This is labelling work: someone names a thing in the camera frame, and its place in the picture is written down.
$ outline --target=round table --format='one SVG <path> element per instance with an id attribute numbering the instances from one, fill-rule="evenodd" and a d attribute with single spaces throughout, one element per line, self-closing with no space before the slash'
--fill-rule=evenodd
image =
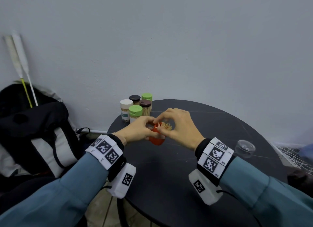
<path id="1" fill-rule="evenodd" d="M 157 117 L 169 107 L 189 111 L 204 137 L 217 137 L 232 149 L 240 139 L 252 142 L 256 151 L 251 158 L 244 160 L 263 173 L 287 182 L 286 171 L 272 146 L 245 122 L 209 105 L 173 99 L 153 101 L 151 116 Z M 128 124 L 119 116 L 108 132 L 116 132 Z M 196 169 L 194 152 L 174 140 L 166 138 L 161 146 L 155 146 L 149 141 L 131 143 L 124 150 L 124 155 L 127 162 L 137 169 L 125 198 L 138 212 L 157 225 L 258 226 L 252 214 L 226 193 L 211 206 L 202 201 L 188 179 L 188 175 Z"/>

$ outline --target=qr code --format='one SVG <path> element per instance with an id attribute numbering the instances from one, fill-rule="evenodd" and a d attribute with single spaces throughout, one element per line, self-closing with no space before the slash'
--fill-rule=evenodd
<path id="1" fill-rule="evenodd" d="M 217 167 L 217 162 L 211 160 L 209 157 L 207 160 L 204 162 L 203 167 L 205 167 L 207 170 L 209 170 L 211 173 L 214 172 L 214 170 Z"/>
<path id="2" fill-rule="evenodd" d="M 99 150 L 102 154 L 104 154 L 105 152 L 107 152 L 112 146 L 106 142 L 105 140 L 103 140 L 103 142 L 101 142 L 96 149 Z"/>
<path id="3" fill-rule="evenodd" d="M 113 164 L 119 158 L 119 155 L 115 152 L 114 149 L 111 149 L 106 154 L 105 158 L 110 162 L 110 164 Z"/>
<path id="4" fill-rule="evenodd" d="M 202 193 L 205 190 L 204 186 L 202 185 L 202 183 L 199 180 L 197 180 L 194 183 L 194 186 L 195 186 L 196 190 L 198 191 L 198 193 Z"/>
<path id="5" fill-rule="evenodd" d="M 222 148 L 223 150 L 227 150 L 227 149 L 228 149 L 228 147 L 227 147 L 226 145 L 224 145 L 224 144 L 223 144 L 222 142 L 220 142 L 220 141 L 216 143 L 216 146 Z"/>
<path id="6" fill-rule="evenodd" d="M 214 147 L 211 152 L 209 153 L 209 155 L 213 158 L 215 158 L 216 160 L 220 161 L 221 158 L 223 157 L 223 155 L 225 154 L 224 151 L 221 151 L 220 149 Z"/>
<path id="7" fill-rule="evenodd" d="M 129 186 L 129 184 L 131 183 L 132 178 L 133 178 L 132 175 L 126 173 L 122 183 L 125 184 L 126 186 Z"/>
<path id="8" fill-rule="evenodd" d="M 102 140 L 102 138 L 98 138 L 98 139 L 96 139 L 96 141 L 95 142 L 93 142 L 90 146 L 93 146 L 93 147 L 95 147 L 100 141 Z"/>

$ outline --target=person's left hand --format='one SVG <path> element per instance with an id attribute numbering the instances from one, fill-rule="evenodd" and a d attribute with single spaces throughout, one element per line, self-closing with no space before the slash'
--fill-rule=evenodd
<path id="1" fill-rule="evenodd" d="M 153 126 L 154 120 L 154 117 L 141 116 L 122 130 L 116 132 L 116 134 L 124 137 L 127 143 L 143 140 L 148 137 L 162 138 L 161 134 L 152 131 L 153 127 L 147 126 L 147 124 Z"/>

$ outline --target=hand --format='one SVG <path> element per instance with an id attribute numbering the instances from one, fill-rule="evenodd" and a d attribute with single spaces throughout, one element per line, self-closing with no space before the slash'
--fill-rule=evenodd
<path id="1" fill-rule="evenodd" d="M 163 127 L 158 127 L 158 131 L 162 135 L 177 141 L 181 145 L 195 150 L 200 142 L 204 139 L 204 137 L 196 128 L 188 111 L 178 108 L 169 108 L 161 115 L 159 115 L 153 123 L 156 124 L 158 122 L 162 122 L 164 119 L 173 119 L 175 122 L 175 129 L 169 131 Z"/>
<path id="2" fill-rule="evenodd" d="M 124 137 L 127 143 L 143 140 L 148 137 L 161 138 L 161 134 L 151 131 L 153 128 L 147 126 L 147 124 L 153 126 L 154 120 L 154 117 L 141 116 L 137 118 L 133 123 L 116 132 L 116 134 Z"/>

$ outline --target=backpack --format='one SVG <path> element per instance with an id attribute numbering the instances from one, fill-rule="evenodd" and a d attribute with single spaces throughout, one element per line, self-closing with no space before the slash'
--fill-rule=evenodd
<path id="1" fill-rule="evenodd" d="M 64 103 L 34 92 L 38 106 L 30 108 L 23 85 L 0 91 L 0 191 L 34 177 L 61 177 L 84 154 Z"/>

